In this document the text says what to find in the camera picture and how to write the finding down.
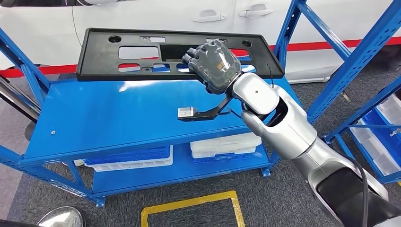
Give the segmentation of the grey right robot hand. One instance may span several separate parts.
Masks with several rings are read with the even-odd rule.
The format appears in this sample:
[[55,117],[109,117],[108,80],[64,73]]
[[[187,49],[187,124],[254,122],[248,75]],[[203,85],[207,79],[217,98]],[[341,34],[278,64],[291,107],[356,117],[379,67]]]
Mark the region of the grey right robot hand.
[[189,48],[182,59],[212,94],[225,93],[242,74],[240,61],[219,39]]

